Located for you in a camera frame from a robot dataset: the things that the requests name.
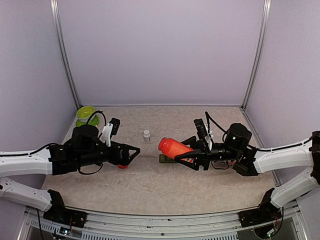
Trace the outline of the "green weekly pill organizer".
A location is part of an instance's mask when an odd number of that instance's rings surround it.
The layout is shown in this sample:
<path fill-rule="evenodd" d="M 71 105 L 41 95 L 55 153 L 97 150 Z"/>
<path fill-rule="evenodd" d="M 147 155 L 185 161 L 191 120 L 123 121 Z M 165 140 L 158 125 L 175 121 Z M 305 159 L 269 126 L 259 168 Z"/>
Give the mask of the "green weekly pill organizer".
<path fill-rule="evenodd" d="M 177 163 L 174 159 L 172 159 L 168 156 L 165 156 L 163 154 L 159 155 L 158 161 L 161 164 L 176 164 Z"/>

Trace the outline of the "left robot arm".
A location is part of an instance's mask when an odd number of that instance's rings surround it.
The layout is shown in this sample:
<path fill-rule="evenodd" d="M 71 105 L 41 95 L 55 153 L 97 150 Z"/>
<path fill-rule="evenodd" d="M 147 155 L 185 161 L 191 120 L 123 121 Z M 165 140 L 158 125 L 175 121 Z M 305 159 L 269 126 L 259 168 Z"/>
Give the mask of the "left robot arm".
<path fill-rule="evenodd" d="M 112 141 L 120 126 L 120 120 L 112 118 L 106 122 L 102 132 L 88 122 L 76 126 L 71 138 L 64 144 L 48 143 L 31 152 L 1 152 L 0 154 L 0 196 L 18 204 L 50 212 L 63 223 L 70 218 L 62 196 L 54 190 L 40 190 L 13 181 L 11 176 L 22 175 L 65 175 L 84 172 L 82 167 L 98 166 L 104 163 L 128 166 L 141 150 L 138 147 Z"/>

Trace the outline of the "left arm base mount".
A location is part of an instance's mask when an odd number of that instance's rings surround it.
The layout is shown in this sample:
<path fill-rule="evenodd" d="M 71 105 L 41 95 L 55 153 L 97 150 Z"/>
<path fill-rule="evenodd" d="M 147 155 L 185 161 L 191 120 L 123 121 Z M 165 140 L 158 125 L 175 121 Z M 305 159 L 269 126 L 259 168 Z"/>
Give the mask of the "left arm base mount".
<path fill-rule="evenodd" d="M 51 207 L 44 212 L 43 218 L 69 227 L 83 228 L 88 214 L 84 211 L 73 210 L 65 207 Z"/>

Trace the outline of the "orange pill bottle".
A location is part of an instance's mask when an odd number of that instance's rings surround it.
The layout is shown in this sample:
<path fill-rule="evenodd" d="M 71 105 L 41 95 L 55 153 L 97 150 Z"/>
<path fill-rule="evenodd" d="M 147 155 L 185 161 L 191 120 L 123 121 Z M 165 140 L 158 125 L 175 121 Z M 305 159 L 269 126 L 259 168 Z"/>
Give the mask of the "orange pill bottle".
<path fill-rule="evenodd" d="M 173 138 L 164 137 L 158 144 L 158 150 L 162 152 L 163 155 L 174 159 L 178 155 L 192 152 L 193 149 Z"/>

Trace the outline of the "orange bottle cap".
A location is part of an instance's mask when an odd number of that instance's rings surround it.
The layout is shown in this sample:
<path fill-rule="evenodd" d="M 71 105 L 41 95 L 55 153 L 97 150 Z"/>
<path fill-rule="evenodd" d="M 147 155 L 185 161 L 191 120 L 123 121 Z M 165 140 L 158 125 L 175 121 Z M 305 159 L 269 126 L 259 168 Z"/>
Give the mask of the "orange bottle cap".
<path fill-rule="evenodd" d="M 120 169 L 127 169 L 127 168 L 128 168 L 128 165 L 118 165 L 118 168 L 120 168 Z"/>

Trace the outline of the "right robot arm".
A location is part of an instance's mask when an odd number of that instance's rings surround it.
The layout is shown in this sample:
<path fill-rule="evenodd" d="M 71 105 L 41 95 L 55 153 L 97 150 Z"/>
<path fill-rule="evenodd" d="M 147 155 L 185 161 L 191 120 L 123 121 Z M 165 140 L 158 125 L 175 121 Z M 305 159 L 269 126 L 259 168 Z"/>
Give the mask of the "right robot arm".
<path fill-rule="evenodd" d="M 256 148 L 249 144 L 252 133 L 241 123 L 233 123 L 223 133 L 223 142 L 213 141 L 210 124 L 214 122 L 205 113 L 207 123 L 195 119 L 197 137 L 185 140 L 194 150 L 174 157 L 174 160 L 193 170 L 204 170 L 217 161 L 234 162 L 233 169 L 245 177 L 262 173 L 305 166 L 296 177 L 285 184 L 268 190 L 256 210 L 256 218 L 266 222 L 288 202 L 319 188 L 320 186 L 320 133 L 291 145 L 276 148 Z"/>

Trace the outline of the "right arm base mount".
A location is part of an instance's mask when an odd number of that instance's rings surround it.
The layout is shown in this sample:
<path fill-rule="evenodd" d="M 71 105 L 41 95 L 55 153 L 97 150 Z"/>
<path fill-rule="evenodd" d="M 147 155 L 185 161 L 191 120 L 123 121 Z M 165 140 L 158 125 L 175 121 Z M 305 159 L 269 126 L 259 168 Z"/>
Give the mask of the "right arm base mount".
<path fill-rule="evenodd" d="M 245 211 L 240 211 L 238 213 L 240 224 L 242 228 L 250 227 L 254 225 L 260 225 L 263 223 L 271 222 L 276 219 L 282 218 L 282 211 L 270 210 L 270 209 L 250 209 Z"/>

